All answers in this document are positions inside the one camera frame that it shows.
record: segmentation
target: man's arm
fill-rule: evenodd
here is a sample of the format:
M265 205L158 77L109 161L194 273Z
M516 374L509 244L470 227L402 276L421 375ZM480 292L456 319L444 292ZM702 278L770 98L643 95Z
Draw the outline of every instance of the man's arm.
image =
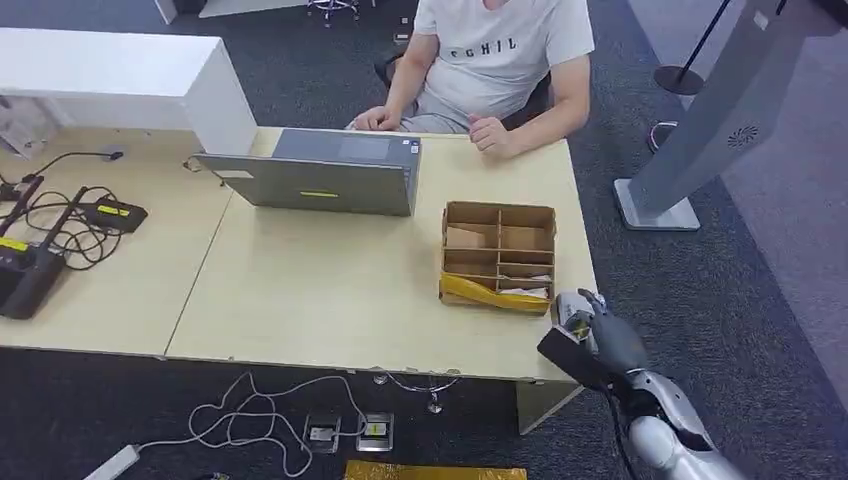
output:
M589 56L554 65L554 107L519 128L506 131L496 118L472 117L471 141L486 155L511 158L560 140L589 118Z
M413 33L406 53L397 62L386 104L361 113L353 124L357 130L394 130L403 110L412 103L439 52L439 37Z
M415 100L438 53L439 37L412 34L406 53L395 68L386 108L400 113Z

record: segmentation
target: yellow sticker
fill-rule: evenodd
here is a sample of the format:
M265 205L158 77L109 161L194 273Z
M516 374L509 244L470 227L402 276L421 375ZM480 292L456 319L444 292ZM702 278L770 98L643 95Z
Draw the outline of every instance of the yellow sticker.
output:
M0 247L8 247L15 250L20 250L21 252L25 252L29 245L24 242L19 242L17 240L12 240L11 238L0 237Z
M388 432L388 427L385 423L368 423L365 425L365 435L369 437L382 437Z
M122 217L126 217L130 214L129 210L118 210L115 207L110 207L108 205L100 205L97 207L98 212L109 213L111 215L120 215Z
M337 193L327 193L327 192L300 192L304 197L322 197L322 198L339 198L339 194Z

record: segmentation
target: man's left hand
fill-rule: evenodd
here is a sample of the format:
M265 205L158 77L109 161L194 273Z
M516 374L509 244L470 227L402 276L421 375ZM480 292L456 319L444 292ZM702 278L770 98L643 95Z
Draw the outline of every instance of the man's left hand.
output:
M508 159L521 153L515 141L515 134L507 131L500 120L495 117L483 118L471 115L471 142L477 150L492 158Z

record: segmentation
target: man's right hand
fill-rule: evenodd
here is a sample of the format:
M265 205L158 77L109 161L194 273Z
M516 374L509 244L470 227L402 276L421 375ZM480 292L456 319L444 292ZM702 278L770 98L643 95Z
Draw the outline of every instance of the man's right hand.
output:
M385 106L374 107L360 113L353 120L356 130L395 130L400 126L400 112L389 110Z

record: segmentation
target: black pole base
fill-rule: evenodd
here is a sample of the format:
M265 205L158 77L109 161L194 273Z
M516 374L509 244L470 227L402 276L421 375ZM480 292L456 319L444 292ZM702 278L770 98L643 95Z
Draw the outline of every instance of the black pole base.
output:
M654 81L657 85L678 95L695 95L704 88L704 79L700 75L687 70L681 77L682 71L683 67L674 65L660 67L654 71Z

